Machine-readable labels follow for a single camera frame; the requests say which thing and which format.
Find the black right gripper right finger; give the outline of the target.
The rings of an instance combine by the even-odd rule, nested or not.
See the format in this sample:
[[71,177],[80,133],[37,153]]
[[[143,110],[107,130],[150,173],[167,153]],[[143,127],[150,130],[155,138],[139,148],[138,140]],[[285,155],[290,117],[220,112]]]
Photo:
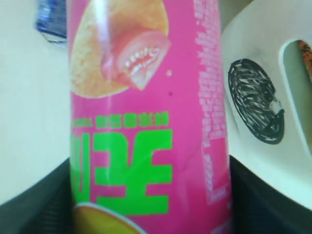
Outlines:
[[235,234],[310,234],[312,212],[230,157]]

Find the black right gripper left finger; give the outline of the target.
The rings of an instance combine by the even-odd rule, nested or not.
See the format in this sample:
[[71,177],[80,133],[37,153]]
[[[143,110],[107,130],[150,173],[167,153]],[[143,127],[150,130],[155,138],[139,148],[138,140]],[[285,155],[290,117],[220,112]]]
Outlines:
[[1,234],[72,234],[69,159],[0,206]]

